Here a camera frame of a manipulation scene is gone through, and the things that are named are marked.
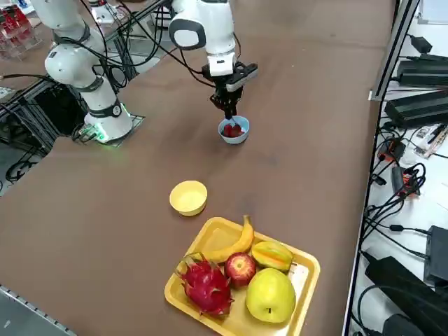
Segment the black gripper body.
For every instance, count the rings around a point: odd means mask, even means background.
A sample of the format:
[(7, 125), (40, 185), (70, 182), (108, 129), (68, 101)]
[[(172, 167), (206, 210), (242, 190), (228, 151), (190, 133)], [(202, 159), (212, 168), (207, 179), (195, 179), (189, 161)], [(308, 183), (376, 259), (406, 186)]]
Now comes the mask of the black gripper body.
[(211, 77), (215, 84), (217, 97), (241, 97), (243, 82), (241, 74)]

